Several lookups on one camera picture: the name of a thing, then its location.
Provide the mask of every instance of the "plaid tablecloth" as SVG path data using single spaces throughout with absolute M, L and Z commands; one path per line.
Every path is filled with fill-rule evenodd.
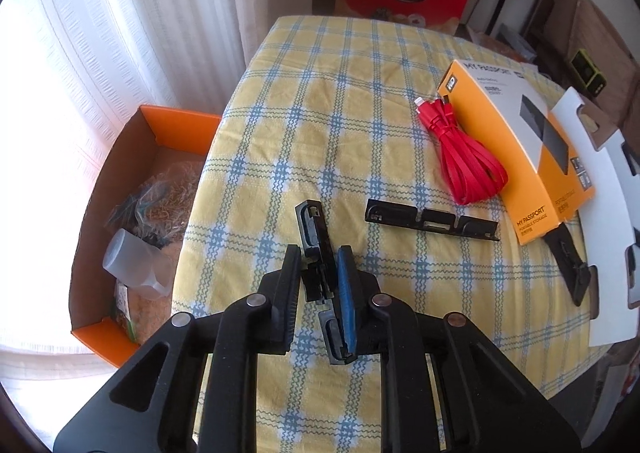
M 457 38 L 385 22 L 281 18 L 226 107 L 204 166 L 174 311 L 224 309 L 300 244 L 294 207 L 324 205 L 335 248 L 417 311 L 468 315 L 550 397 L 606 351 L 588 348 L 589 299 L 571 302 L 541 240 L 520 247 L 499 198 L 453 204 L 416 96 L 434 98 L 454 58 L 523 70 Z M 530 70 L 554 104 L 561 89 Z M 499 243 L 364 222 L 368 198 L 499 222 Z M 577 247 L 582 236 L 570 224 Z M 291 353 L 258 363 L 258 450 L 377 451 L 380 363 L 329 366 L 317 307 L 303 303 Z

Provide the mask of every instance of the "sheer curtain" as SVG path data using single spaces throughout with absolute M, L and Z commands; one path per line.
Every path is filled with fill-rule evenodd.
M 67 308 L 79 225 L 111 145 L 142 103 L 221 113 L 268 31 L 268 9 L 268 0 L 0 4 L 0 381 L 48 445 L 61 416 L 113 373 L 69 334 Z

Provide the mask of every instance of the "orange box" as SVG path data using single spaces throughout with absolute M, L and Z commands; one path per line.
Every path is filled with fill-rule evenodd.
M 520 245 L 571 219 L 593 197 L 569 138 L 522 73 L 454 60 L 438 92 L 465 132 L 507 170 L 500 195 Z
M 102 268 L 111 240 L 104 227 L 111 210 L 151 176 L 174 162 L 204 160 L 220 116 L 141 106 L 122 129 L 95 182 L 71 267 L 71 334 L 98 356 L 121 367 L 137 350 L 111 318 L 115 278 Z

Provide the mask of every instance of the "bundled red cable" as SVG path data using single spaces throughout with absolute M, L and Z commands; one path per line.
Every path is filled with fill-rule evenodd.
M 441 99 L 415 100 L 418 119 L 440 142 L 440 166 L 457 204 L 480 202 L 507 184 L 507 172 L 478 141 L 458 128 L 453 108 Z

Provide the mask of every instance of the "silver rivet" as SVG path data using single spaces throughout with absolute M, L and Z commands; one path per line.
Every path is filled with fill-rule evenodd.
M 171 324 L 174 327 L 184 327 L 191 321 L 191 316 L 188 312 L 178 312 L 171 318 Z
M 260 305 L 264 305 L 266 301 L 267 297 L 259 293 L 250 294 L 246 297 L 246 304 L 249 307 L 259 307 Z
M 388 294 L 380 293 L 371 298 L 373 305 L 377 307 L 388 307 L 391 305 L 391 296 Z
M 460 312 L 452 312 L 447 316 L 447 323 L 452 327 L 463 327 L 466 325 L 466 318 Z

